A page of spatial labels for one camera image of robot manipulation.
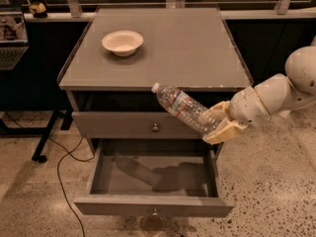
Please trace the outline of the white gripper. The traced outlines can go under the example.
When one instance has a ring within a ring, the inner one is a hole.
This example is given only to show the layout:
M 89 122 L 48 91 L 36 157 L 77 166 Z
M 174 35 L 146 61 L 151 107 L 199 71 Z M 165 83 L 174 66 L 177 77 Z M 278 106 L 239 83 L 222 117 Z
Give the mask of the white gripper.
M 229 101 L 222 101 L 210 108 L 217 119 L 222 119 L 216 129 L 202 137 L 214 145 L 234 138 L 248 125 L 259 126 L 269 121 L 271 116 L 259 94 L 253 87 L 247 87 Z

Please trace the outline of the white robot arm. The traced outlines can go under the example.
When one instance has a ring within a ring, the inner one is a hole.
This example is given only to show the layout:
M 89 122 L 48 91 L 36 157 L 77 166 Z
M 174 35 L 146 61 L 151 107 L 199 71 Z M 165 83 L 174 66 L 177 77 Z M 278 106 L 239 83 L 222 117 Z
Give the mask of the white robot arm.
M 222 101 L 203 117 L 213 114 L 220 120 L 217 128 L 202 139 L 209 144 L 227 141 L 249 126 L 259 126 L 277 113 L 299 110 L 316 103 L 316 37 L 294 51 L 285 62 L 285 74 L 276 74 L 255 87 Z

